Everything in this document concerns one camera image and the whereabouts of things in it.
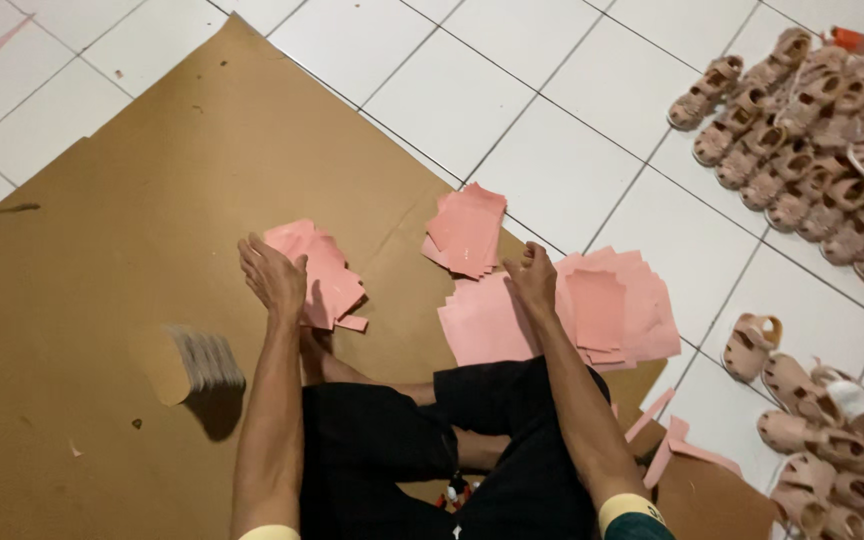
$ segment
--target foot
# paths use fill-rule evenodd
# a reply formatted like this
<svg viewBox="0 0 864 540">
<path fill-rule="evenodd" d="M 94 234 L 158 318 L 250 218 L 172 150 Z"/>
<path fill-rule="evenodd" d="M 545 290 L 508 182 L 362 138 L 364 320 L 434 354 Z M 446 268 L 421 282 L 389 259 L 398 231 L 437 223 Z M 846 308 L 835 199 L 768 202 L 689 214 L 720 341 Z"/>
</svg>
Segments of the foot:
<svg viewBox="0 0 864 540">
<path fill-rule="evenodd" d="M 302 358 L 302 368 L 305 371 L 306 385 L 322 383 L 360 383 L 376 385 L 377 383 L 366 375 L 359 373 L 346 362 L 336 358 L 320 342 L 317 334 L 310 327 L 303 327 L 298 339 L 298 350 Z"/>
</svg>

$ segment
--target hand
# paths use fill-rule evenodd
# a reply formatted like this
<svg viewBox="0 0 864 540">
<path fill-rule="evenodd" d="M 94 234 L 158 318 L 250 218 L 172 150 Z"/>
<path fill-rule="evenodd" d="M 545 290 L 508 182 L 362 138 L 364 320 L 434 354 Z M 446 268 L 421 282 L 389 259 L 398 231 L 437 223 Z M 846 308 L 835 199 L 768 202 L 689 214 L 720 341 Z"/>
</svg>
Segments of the hand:
<svg viewBox="0 0 864 540">
<path fill-rule="evenodd" d="M 555 315 L 555 281 L 558 275 L 546 248 L 526 242 L 522 262 L 506 258 L 503 266 L 509 272 L 511 288 L 515 291 L 526 312 L 535 322 Z"/>
<path fill-rule="evenodd" d="M 251 233 L 239 240 L 239 265 L 246 274 L 246 285 L 262 301 L 276 321 L 298 323 L 306 305 L 306 263 L 301 254 L 295 263 Z"/>
</svg>

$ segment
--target black pants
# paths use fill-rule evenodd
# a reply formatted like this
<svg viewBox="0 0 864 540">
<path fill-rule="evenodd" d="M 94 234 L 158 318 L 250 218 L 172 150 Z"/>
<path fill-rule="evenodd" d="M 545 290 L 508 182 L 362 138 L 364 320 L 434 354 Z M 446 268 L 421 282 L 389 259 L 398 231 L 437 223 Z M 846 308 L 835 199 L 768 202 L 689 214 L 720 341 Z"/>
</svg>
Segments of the black pants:
<svg viewBox="0 0 864 540">
<path fill-rule="evenodd" d="M 609 399 L 609 388 L 593 370 Z M 327 383 L 304 390 L 305 540 L 582 539 L 595 510 L 579 483 L 549 390 L 546 360 L 440 371 L 436 403 L 386 386 Z M 396 482 L 450 479 L 451 426 L 511 442 L 455 514 L 405 495 Z"/>
</svg>

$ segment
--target brown cardboard sheet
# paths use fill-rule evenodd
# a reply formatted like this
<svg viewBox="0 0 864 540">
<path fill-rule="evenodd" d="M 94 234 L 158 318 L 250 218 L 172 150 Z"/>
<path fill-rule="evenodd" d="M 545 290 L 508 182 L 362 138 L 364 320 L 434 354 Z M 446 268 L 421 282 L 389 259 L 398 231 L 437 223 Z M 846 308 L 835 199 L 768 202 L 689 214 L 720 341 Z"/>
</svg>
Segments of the brown cardboard sheet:
<svg viewBox="0 0 864 540">
<path fill-rule="evenodd" d="M 265 317 L 235 251 L 250 231 L 310 217 L 338 240 L 369 318 L 337 330 L 340 358 L 390 382 L 453 367 L 435 311 L 453 285 L 419 254 L 449 189 L 231 17 L 0 203 L 41 204 L 0 215 L 0 539 L 226 537 L 237 431 L 210 441 L 146 373 L 168 369 L 161 325 L 183 324 L 226 337 L 251 380 Z M 503 230 L 500 251 L 522 243 Z M 664 366 L 608 374 L 625 423 Z M 746 508 L 741 482 L 680 461 L 667 475 L 717 486 L 705 505 Z M 714 510 L 667 515 L 679 538 L 722 537 L 693 534 L 690 511 Z"/>
</svg>

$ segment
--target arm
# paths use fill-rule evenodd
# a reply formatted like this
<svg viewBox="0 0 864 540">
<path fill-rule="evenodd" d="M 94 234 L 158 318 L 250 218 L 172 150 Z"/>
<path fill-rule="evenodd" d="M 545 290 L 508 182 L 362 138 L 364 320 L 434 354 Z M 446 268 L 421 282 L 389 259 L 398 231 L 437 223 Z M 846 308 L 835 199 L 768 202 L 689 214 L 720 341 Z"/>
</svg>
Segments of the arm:
<svg viewBox="0 0 864 540">
<path fill-rule="evenodd" d="M 522 263 L 506 259 L 505 267 L 545 352 L 558 426 L 579 480 L 595 510 L 615 495 L 647 497 L 625 435 L 556 314 L 555 267 L 544 247 L 527 245 Z"/>
<path fill-rule="evenodd" d="M 247 242 L 239 240 L 239 259 L 269 318 L 235 461 L 233 539 L 263 525 L 299 530 L 304 452 L 299 319 L 307 257 L 293 265 L 253 233 Z"/>
</svg>

